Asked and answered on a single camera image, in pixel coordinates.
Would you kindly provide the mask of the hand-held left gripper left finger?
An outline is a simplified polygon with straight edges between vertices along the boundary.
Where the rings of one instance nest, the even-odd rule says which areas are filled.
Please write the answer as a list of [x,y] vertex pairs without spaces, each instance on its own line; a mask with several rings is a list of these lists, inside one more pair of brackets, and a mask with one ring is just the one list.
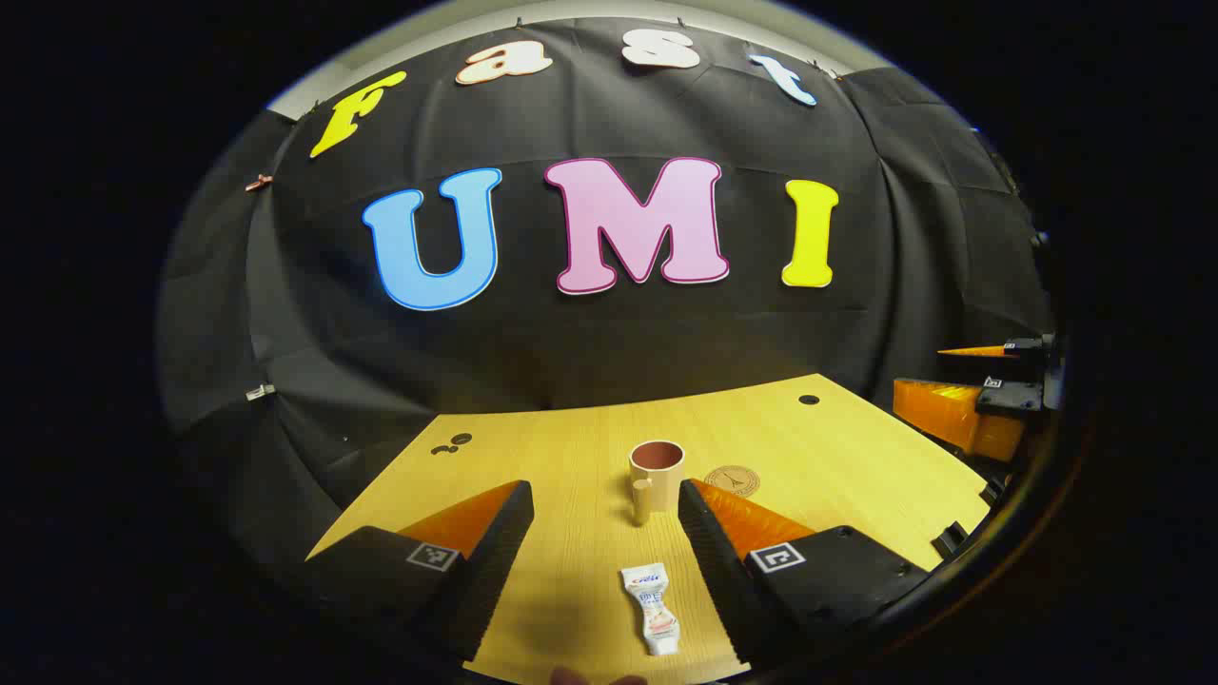
[[465,499],[400,531],[365,525],[304,561],[339,616],[389,641],[474,659],[533,520],[527,480]]

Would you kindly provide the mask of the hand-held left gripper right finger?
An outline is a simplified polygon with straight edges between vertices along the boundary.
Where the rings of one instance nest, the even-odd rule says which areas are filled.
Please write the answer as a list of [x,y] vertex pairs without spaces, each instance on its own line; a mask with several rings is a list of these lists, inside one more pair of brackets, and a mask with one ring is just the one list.
[[742,663],[827,657],[929,577],[849,525],[814,530],[700,479],[678,488],[678,520]]

